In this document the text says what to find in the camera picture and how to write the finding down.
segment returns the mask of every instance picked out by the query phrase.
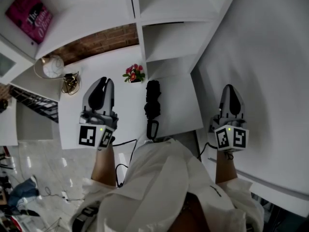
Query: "black handle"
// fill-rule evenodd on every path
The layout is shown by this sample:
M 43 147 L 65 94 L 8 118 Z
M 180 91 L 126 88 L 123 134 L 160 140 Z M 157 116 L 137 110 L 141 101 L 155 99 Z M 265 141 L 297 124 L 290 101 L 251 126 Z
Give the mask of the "black handle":
M 152 136 L 153 125 L 156 125 L 154 136 Z M 148 120 L 148 123 L 147 123 L 147 137 L 149 139 L 155 139 L 156 134 L 158 132 L 158 129 L 159 129 L 159 122 L 158 121 L 156 121 L 156 120 Z

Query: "white tabletop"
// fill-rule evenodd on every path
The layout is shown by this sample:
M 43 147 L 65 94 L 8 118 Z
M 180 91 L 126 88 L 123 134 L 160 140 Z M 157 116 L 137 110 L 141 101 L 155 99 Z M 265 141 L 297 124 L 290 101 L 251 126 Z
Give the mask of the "white tabletop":
M 16 100 L 11 98 L 9 106 L 0 114 L 0 146 L 18 145 L 16 130 Z
M 58 104 L 59 130 L 62 149 L 81 148 L 77 145 L 77 124 L 82 111 L 83 96 L 88 88 L 103 76 L 114 82 L 115 104 L 113 110 L 118 114 L 118 128 L 113 134 L 115 144 L 138 139 L 146 135 L 147 81 L 125 83 L 127 67 L 141 64 L 140 47 L 131 46 L 99 54 L 67 66 L 67 72 L 80 71 L 81 88 L 70 96 L 61 94 Z M 160 79 L 162 95 L 161 115 L 157 117 L 159 130 L 157 136 L 167 136 L 202 128 L 202 120 L 194 86 L 189 74 Z

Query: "blue jeans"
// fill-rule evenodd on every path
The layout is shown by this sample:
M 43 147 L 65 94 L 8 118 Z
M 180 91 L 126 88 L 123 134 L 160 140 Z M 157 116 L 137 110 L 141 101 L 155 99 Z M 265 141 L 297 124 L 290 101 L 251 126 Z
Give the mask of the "blue jeans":
M 8 205 L 12 208 L 16 207 L 20 199 L 36 197 L 37 195 L 38 191 L 35 189 L 35 183 L 31 179 L 28 179 L 13 189 L 10 193 Z

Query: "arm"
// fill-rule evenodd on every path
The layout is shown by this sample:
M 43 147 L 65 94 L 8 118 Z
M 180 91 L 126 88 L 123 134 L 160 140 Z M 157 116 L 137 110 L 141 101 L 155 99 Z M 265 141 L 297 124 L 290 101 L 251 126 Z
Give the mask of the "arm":
M 115 159 L 112 144 L 105 150 L 97 150 L 96 163 L 91 179 L 105 185 L 116 186 Z
M 224 152 L 217 151 L 216 184 L 237 178 L 233 160 L 227 160 Z

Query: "white door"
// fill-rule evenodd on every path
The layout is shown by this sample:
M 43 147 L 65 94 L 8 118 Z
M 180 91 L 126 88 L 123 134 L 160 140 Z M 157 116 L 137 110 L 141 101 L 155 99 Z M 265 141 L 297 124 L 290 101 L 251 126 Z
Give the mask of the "white door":
M 35 60 L 0 35 L 0 83 L 8 84 L 34 63 Z

